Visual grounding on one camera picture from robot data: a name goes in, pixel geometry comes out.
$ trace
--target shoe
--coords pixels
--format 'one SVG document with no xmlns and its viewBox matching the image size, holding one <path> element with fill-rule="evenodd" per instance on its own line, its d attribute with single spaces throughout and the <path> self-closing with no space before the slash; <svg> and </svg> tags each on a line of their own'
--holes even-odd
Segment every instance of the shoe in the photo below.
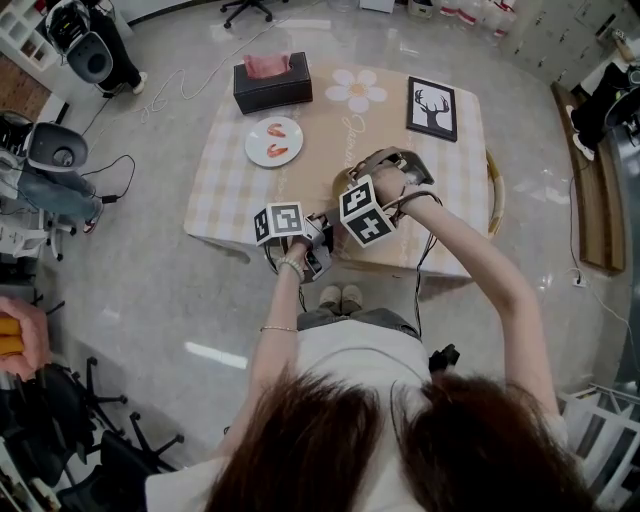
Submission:
<svg viewBox="0 0 640 512">
<path fill-rule="evenodd" d="M 569 121 L 571 121 L 571 128 L 573 128 L 574 132 L 580 133 L 580 130 L 578 130 L 576 128 L 576 125 L 573 124 L 573 118 L 571 117 L 571 113 L 575 110 L 575 108 L 573 108 L 571 105 L 566 105 L 564 109 L 567 111 L 567 115 L 569 116 Z"/>
<path fill-rule="evenodd" d="M 587 160 L 589 160 L 589 162 L 593 162 L 596 155 L 595 152 L 580 142 L 580 137 L 578 137 L 577 133 L 573 134 L 573 143 L 580 151 L 582 151 L 582 154 Z"/>
<path fill-rule="evenodd" d="M 136 96 L 144 91 L 144 84 L 147 82 L 149 76 L 144 72 L 140 72 L 140 83 L 133 88 L 133 94 Z"/>
<path fill-rule="evenodd" d="M 320 308 L 330 310 L 340 309 L 340 301 L 342 299 L 342 291 L 335 285 L 327 286 L 320 294 Z"/>
<path fill-rule="evenodd" d="M 82 231 L 85 234 L 89 234 L 89 233 L 93 233 L 93 231 L 96 229 L 96 226 L 98 225 L 98 221 L 100 220 L 100 215 L 102 215 L 102 212 L 104 211 L 104 204 L 102 203 L 102 201 L 100 202 L 100 211 L 98 211 L 98 213 L 96 214 L 96 216 L 91 219 L 88 220 L 84 223 L 84 227 L 82 228 Z"/>
<path fill-rule="evenodd" d="M 348 284 L 342 289 L 342 314 L 350 315 L 362 311 L 362 291 L 354 284 Z"/>
</svg>

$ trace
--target hand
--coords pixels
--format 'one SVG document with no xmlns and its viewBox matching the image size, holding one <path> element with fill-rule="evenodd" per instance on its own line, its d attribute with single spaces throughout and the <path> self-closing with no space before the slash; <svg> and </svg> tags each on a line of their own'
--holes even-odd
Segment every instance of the hand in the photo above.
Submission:
<svg viewBox="0 0 640 512">
<path fill-rule="evenodd" d="M 309 248 L 302 242 L 294 242 L 287 251 L 287 258 L 297 261 L 304 268 L 304 257 Z"/>
<path fill-rule="evenodd" d="M 372 174 L 372 179 L 376 199 L 381 206 L 398 199 L 407 182 L 405 174 L 391 162 L 378 165 Z"/>
</svg>

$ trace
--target checkered tablecloth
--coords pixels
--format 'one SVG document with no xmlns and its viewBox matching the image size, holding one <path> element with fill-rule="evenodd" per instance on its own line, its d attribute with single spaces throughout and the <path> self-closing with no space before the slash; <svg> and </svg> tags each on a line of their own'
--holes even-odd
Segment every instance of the checkered tablecloth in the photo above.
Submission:
<svg viewBox="0 0 640 512">
<path fill-rule="evenodd" d="M 386 103 L 371 101 L 367 111 L 356 114 L 349 111 L 347 102 L 332 102 L 325 91 L 335 84 L 332 76 L 336 69 L 346 70 L 354 77 L 363 76 L 360 73 L 364 70 L 369 81 L 373 73 L 376 85 L 388 91 Z M 480 106 L 474 94 L 455 89 L 458 141 L 452 143 L 405 129 L 407 75 L 332 63 L 314 63 L 310 71 L 312 103 L 246 116 L 240 112 L 229 86 L 195 177 L 184 223 L 187 233 L 248 250 L 255 247 L 253 217 L 267 203 L 301 201 L 305 215 L 322 212 L 332 204 L 331 185 L 336 174 L 376 149 L 396 146 L 418 153 L 435 178 L 432 190 L 445 207 L 487 235 L 485 143 Z M 301 153 L 292 162 L 278 169 L 263 169 L 247 158 L 244 142 L 255 123 L 271 116 L 296 120 L 305 140 Z M 428 231 L 407 217 L 394 236 L 366 250 L 353 241 L 337 255 L 352 268 L 415 270 L 428 236 Z M 443 275 L 467 275 L 441 244 L 422 268 Z"/>
</svg>

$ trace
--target white tile floor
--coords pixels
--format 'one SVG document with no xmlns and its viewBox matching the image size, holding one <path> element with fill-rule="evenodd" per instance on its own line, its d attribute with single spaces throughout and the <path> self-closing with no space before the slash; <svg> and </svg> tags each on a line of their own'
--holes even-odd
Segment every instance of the white tile floor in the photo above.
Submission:
<svg viewBox="0 0 640 512">
<path fill-rule="evenodd" d="M 231 65 L 243 53 L 267 55 L 305 51 L 311 59 L 333 58 L 384 67 L 468 89 L 480 99 L 485 137 L 504 175 L 507 209 L 495 243 L 536 286 L 554 377 L 558 387 L 589 379 L 598 346 L 616 358 L 625 327 L 609 318 L 586 289 L 571 286 L 569 196 L 571 177 L 561 121 L 548 87 L 505 62 L 496 48 L 435 18 L 389 16 L 356 11 L 342 14 L 320 3 L 274 3 L 276 20 L 290 21 L 262 34 L 230 59 L 196 98 L 180 98 L 178 75 L 162 97 L 166 107 L 141 124 L 140 113 L 165 80 L 186 70 L 185 93 L 192 94 L 229 53 L 267 24 L 247 11 L 222 28 L 218 4 L 168 14 L 135 27 L 127 44 L 149 73 L 139 97 L 112 100 L 87 133 L 91 144 L 107 122 L 86 170 L 130 153 L 136 174 L 126 198 L 108 205 L 94 234 L 64 240 L 64 261 L 48 259 L 40 274 L 67 306 L 58 313 L 56 348 L 82 370 L 83 358 L 100 361 L 97 387 L 104 394 L 125 393 L 127 407 L 109 409 L 124 424 L 133 409 L 154 442 L 175 430 L 187 438 L 168 460 L 203 460 L 222 437 L 241 404 L 246 372 L 189 353 L 186 342 L 249 357 L 258 339 L 274 284 L 264 261 L 226 253 L 190 238 L 182 229 L 192 180 Z M 102 99 L 89 86 L 65 125 L 82 132 Z M 125 186 L 124 162 L 95 178 L 102 194 Z M 577 246 L 574 229 L 574 244 Z M 613 280 L 594 272 L 594 289 L 626 315 L 628 276 Z M 320 287 L 356 282 L 371 307 L 386 306 L 413 321 L 412 279 L 334 272 L 306 288 L 317 303 Z M 429 351 L 455 343 L 459 370 L 501 375 L 502 346 L 497 315 L 472 283 L 427 279 L 421 311 Z"/>
</svg>

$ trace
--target pink tissue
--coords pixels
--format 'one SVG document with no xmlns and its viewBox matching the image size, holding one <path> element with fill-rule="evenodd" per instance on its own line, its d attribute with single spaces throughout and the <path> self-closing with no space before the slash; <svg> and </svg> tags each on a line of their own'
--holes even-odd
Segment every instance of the pink tissue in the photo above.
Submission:
<svg viewBox="0 0 640 512">
<path fill-rule="evenodd" d="M 289 55 L 278 54 L 269 57 L 244 56 L 244 66 L 249 78 L 269 78 L 289 71 Z"/>
</svg>

